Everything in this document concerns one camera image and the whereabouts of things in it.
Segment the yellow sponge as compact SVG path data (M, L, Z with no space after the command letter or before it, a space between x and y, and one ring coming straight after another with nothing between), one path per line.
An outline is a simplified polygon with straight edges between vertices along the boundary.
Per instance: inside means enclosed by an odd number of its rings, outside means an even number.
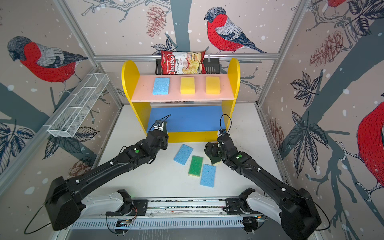
M220 77L206 77L206 94L219 95L221 93Z
M181 95L195 94L195 78L181 77Z

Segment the dark green wavy sponge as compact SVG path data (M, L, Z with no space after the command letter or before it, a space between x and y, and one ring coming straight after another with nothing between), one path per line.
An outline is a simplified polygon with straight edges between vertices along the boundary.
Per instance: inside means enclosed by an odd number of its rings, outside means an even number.
M205 151L205 154L211 161L211 165L216 165L222 161L218 154L218 151Z

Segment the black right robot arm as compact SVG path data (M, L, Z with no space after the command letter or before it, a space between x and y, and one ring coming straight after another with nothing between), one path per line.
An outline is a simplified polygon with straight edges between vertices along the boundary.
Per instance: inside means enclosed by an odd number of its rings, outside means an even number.
M231 170L249 179L268 196L260 196L248 188L239 195L243 213L260 212L281 224L292 240L306 240L321 224L321 217L311 194L280 181L264 170L250 155L235 147L229 134L222 134L216 143L207 143L205 154L220 160Z

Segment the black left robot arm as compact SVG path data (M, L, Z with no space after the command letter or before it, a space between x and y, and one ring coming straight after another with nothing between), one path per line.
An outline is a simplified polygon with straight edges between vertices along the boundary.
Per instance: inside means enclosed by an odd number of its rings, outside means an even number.
M127 147L109 162L77 177L54 179L45 203L53 230L60 231L73 224L86 208L82 203L85 197L112 179L149 164L160 150L167 149L168 142L167 133L153 130L144 140Z

